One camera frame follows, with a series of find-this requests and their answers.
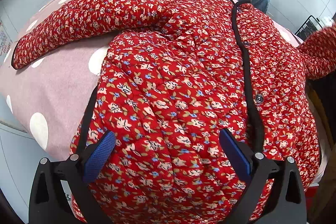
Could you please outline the wall poster with QR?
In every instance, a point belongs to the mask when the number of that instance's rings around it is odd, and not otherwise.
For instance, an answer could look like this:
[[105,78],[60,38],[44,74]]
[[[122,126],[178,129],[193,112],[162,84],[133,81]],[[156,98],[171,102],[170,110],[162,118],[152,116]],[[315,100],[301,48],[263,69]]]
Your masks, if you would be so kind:
[[0,62],[1,65],[5,62],[7,58],[7,54],[10,51],[12,45],[12,40],[7,34],[7,31],[5,30],[3,23],[0,23]]

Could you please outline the pink polka dot blanket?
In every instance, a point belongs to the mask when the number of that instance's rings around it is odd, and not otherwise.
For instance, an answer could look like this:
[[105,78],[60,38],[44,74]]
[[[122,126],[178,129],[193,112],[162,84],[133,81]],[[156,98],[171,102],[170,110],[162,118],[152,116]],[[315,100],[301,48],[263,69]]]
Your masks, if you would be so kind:
[[65,158],[92,92],[88,143],[106,131],[119,143],[191,147],[243,103],[242,61],[231,27],[235,0],[52,1],[35,15],[1,67],[14,116],[52,156]]

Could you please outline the red floral quilted jacket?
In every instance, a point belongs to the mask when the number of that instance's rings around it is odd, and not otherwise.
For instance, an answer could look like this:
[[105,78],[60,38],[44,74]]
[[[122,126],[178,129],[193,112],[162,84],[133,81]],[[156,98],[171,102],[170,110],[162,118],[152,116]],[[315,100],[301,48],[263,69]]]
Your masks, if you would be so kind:
[[335,26],[288,43],[248,1],[72,0],[15,47],[20,70],[110,32],[70,157],[45,161],[79,223],[288,223],[320,164],[309,79],[335,71]]

